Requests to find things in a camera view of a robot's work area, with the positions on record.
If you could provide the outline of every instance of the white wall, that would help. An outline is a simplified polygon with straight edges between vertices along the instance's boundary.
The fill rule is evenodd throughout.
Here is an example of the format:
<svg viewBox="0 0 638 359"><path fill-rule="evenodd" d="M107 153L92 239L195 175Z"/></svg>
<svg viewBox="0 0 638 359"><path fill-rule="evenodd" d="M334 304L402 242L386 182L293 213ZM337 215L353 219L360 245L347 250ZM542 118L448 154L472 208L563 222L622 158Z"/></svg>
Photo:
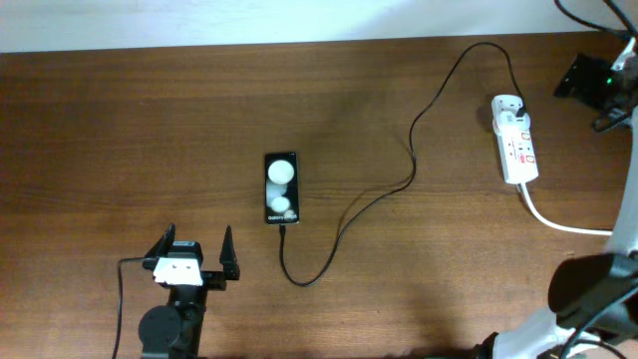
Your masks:
<svg viewBox="0 0 638 359"><path fill-rule="evenodd" d="M601 0L563 0L620 26ZM618 0L638 19L638 0ZM553 0L0 0L0 52L578 31Z"/></svg>

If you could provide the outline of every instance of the white power strip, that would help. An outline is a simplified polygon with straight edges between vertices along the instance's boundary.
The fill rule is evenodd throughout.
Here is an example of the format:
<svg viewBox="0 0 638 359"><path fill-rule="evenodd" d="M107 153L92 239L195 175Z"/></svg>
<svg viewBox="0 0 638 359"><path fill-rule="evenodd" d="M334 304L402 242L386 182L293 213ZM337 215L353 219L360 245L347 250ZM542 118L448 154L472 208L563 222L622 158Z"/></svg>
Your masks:
<svg viewBox="0 0 638 359"><path fill-rule="evenodd" d="M498 95L491 101L502 173L505 182L510 184L521 184L538 177L529 115L516 116L521 107L522 100L518 96Z"/></svg>

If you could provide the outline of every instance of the wooden table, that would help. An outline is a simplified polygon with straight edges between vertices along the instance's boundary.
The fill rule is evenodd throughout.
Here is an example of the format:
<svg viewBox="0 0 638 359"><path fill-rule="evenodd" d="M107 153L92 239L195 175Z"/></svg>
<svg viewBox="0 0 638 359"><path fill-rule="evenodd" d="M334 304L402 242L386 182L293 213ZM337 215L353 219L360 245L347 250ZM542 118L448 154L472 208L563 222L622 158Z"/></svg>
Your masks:
<svg viewBox="0 0 638 359"><path fill-rule="evenodd" d="M410 173L410 122L484 40L510 52L526 95L538 209L611 227L630 133L594 135L593 111L552 97L576 53L619 53L604 34L1 55L1 356L109 357L116 261L171 222L201 243L204 269L233 228L242 276L208 296L201 356L397 357L514 328L558 263L605 238L542 225L504 183L489 103L513 88L495 49L468 54L415 130L415 182L351 227L318 285L284 279L263 222L263 155L296 151L302 221L286 261L313 276L340 218ZM120 356L135 358L139 321L167 292L137 265L124 278Z"/></svg>

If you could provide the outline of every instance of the white power cord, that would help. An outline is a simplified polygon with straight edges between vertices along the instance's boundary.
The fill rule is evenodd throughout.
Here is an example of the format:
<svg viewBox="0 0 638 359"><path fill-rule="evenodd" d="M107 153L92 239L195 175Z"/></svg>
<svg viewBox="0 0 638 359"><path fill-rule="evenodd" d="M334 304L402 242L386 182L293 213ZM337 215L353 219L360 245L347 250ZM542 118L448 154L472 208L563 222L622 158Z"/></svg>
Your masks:
<svg viewBox="0 0 638 359"><path fill-rule="evenodd" d="M556 224L552 221L545 219L545 217L543 217L542 215L540 215L540 213L538 213L538 211L536 210L536 207L534 207L534 204L531 202L531 198L529 197L529 192L527 191L527 186L525 185L525 183L520 183L518 187L520 188L520 192L522 193L522 196L525 199L525 204L527 204L527 207L529 208L531 213L543 224L548 225L555 229L574 232L574 233L607 235L607 236L611 235L611 230L574 228L574 227L568 227L565 225Z"/></svg>

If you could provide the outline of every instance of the smartphone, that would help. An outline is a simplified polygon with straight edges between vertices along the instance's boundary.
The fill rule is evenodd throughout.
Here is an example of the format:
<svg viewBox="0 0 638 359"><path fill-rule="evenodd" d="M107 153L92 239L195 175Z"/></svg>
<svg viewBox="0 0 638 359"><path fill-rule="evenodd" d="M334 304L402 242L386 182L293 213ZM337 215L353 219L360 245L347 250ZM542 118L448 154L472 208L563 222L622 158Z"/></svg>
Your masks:
<svg viewBox="0 0 638 359"><path fill-rule="evenodd" d="M266 224L299 222L297 154L267 154L264 156L263 168Z"/></svg>

